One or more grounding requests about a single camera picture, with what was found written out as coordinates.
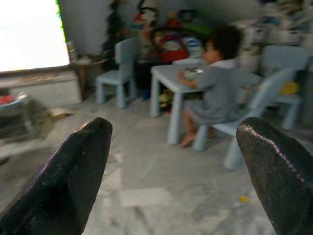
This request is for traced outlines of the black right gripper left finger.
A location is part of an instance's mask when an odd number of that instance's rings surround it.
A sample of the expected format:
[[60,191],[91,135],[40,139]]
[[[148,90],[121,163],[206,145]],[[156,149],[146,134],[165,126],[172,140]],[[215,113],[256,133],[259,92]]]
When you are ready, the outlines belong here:
[[112,124],[96,117],[68,135],[0,214],[3,235],[80,235],[110,151]]

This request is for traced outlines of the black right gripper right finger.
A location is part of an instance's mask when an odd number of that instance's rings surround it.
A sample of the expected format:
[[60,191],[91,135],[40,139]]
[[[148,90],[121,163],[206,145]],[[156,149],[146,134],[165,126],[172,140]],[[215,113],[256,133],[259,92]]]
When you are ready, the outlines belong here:
[[294,138],[257,117],[236,131],[256,194],[278,235],[313,233],[313,157]]

